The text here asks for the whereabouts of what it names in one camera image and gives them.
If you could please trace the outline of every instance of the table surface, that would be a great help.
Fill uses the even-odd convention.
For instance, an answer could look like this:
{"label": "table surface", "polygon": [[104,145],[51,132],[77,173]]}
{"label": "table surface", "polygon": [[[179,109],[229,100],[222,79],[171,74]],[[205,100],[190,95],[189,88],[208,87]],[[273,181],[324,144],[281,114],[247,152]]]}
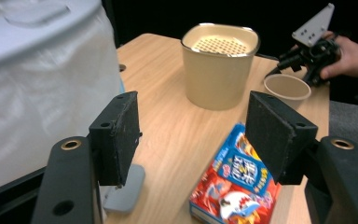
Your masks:
{"label": "table surface", "polygon": [[[267,92],[263,77],[277,62],[254,57],[240,104],[212,111],[186,98],[179,39],[143,34],[117,53],[127,66],[121,73],[126,91],[138,91],[144,135],[132,162],[145,168],[145,182],[134,210],[109,213],[105,223],[199,223],[189,213],[189,195],[235,123],[246,121],[250,91]],[[319,127],[317,140],[328,135],[328,93],[327,85],[312,88],[311,97],[297,109]],[[305,183],[306,178],[299,186],[282,187],[271,223],[310,223]]]}

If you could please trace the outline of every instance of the beige container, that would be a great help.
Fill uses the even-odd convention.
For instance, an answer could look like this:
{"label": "beige container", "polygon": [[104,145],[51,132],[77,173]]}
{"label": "beige container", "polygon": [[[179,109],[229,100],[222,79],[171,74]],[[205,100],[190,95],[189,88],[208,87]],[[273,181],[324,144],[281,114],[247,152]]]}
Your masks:
{"label": "beige container", "polygon": [[201,23],[182,38],[186,96],[195,105],[225,110],[243,96],[260,47],[250,28]]}
{"label": "beige container", "polygon": [[293,109],[311,95],[310,86],[298,77],[286,74],[274,74],[264,79],[266,89]]}

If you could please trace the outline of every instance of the white cup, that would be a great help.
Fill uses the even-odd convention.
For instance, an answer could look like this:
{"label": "white cup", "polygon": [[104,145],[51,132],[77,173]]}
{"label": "white cup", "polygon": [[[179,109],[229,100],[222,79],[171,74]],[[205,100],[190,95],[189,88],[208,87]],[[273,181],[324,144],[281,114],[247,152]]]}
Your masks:
{"label": "white cup", "polygon": [[264,79],[264,86],[293,109],[310,97],[310,86],[302,79],[286,74],[274,74]]}

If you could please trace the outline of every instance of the cereal box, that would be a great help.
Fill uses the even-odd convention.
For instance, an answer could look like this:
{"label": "cereal box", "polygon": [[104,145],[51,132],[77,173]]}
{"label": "cereal box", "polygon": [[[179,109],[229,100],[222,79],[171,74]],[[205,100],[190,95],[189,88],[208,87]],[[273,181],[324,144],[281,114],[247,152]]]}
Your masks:
{"label": "cereal box", "polygon": [[281,190],[237,123],[190,196],[204,223],[267,224]]}

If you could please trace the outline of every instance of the human hand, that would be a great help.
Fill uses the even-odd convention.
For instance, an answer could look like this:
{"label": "human hand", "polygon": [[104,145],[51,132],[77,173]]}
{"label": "human hand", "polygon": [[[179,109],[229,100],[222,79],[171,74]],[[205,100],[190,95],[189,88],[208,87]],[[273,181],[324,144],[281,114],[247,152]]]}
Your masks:
{"label": "human hand", "polygon": [[[332,34],[327,32],[324,38],[331,38]],[[338,59],[321,70],[321,78],[328,79],[339,75],[358,77],[358,44],[341,35],[337,36],[335,41],[339,45]]]}

